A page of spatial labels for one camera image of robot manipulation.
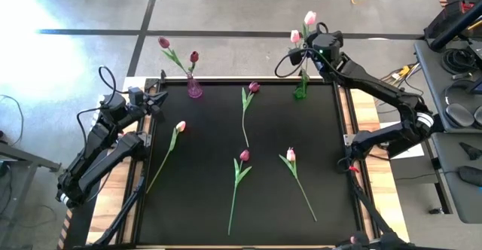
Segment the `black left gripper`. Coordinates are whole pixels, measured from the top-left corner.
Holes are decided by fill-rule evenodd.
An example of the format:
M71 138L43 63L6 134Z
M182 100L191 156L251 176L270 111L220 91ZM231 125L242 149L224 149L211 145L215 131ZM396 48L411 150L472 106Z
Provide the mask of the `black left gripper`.
M169 93L162 91L159 93L146 94L145 102L140 105L132 105L128 103L125 99L122 99L122 112L120 120L138 120L145 115L151 115L151 118L158 123L163 123L165 117L160 106L164 103Z

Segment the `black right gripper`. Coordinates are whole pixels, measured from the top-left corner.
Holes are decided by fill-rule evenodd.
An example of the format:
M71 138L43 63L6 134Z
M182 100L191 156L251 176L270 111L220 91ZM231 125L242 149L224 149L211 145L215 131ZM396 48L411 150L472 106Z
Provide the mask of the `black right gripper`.
M336 68L341 62L340 49L343 46L343 33L313 32L305 38L305 45L311 48L304 49L304 56L311 59L316 69Z

